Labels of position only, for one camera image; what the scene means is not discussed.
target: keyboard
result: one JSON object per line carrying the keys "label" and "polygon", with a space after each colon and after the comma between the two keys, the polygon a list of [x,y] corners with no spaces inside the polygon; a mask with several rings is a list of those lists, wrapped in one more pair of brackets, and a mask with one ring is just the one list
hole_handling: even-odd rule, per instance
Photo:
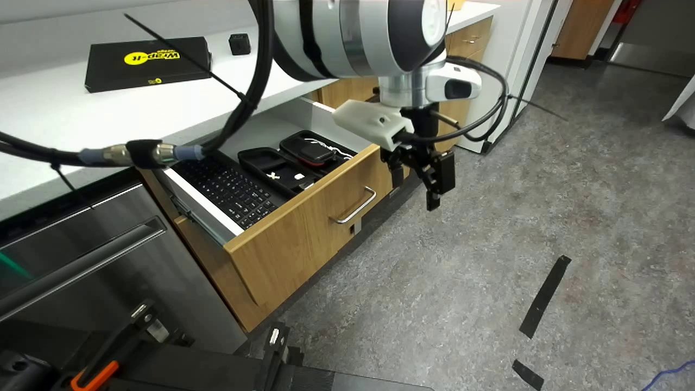
{"label": "keyboard", "polygon": [[175,162],[173,171],[241,228],[254,227],[285,202],[285,198],[267,190],[222,153],[209,155],[202,161]]}

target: green object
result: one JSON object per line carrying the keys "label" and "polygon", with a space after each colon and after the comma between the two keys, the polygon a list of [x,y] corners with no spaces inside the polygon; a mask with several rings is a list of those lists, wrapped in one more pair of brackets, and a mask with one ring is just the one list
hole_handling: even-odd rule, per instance
{"label": "green object", "polygon": [[24,270],[19,263],[14,263],[14,261],[12,261],[8,255],[3,255],[3,252],[0,252],[0,265],[3,265],[7,270],[10,270],[12,273],[25,278],[25,280],[33,278],[27,270]]}

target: black box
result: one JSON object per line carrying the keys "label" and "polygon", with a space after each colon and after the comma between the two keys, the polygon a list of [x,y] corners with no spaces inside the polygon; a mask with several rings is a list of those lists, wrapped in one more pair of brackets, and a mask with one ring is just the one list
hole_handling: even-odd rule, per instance
{"label": "black box", "polygon": [[211,52],[204,36],[169,41],[175,50],[161,41],[120,41],[90,46],[85,78],[86,91],[209,78],[205,71],[179,55],[184,52],[204,65],[204,69],[211,69]]}

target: gray floor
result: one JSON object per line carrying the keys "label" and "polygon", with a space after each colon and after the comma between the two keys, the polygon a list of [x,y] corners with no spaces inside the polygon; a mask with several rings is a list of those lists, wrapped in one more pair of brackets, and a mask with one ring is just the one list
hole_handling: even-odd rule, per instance
{"label": "gray floor", "polygon": [[[695,140],[659,115],[683,81],[549,65],[485,159],[461,153],[435,212],[415,192],[280,319],[306,366],[437,391],[641,388],[695,359]],[[518,324],[574,258],[534,338]],[[655,388],[695,388],[695,368]]]}

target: white countertop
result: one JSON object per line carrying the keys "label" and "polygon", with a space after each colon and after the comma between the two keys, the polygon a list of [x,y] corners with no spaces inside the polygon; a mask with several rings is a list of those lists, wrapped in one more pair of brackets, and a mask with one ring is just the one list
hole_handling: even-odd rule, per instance
{"label": "white countertop", "polygon": [[[495,14],[498,4],[465,3],[451,17],[451,30],[471,26]],[[205,35],[212,71],[238,91],[248,90],[254,55],[233,57],[227,35]],[[187,143],[211,135],[236,107],[234,94],[212,78],[159,86],[88,94],[85,90],[86,60],[51,69],[0,78],[0,130],[21,140],[62,147],[99,147],[128,140],[169,140]],[[278,65],[255,114],[311,94],[332,81],[299,83]],[[116,170],[62,167],[75,185],[88,185]],[[68,193],[68,187],[46,165],[0,155],[0,219]]]}

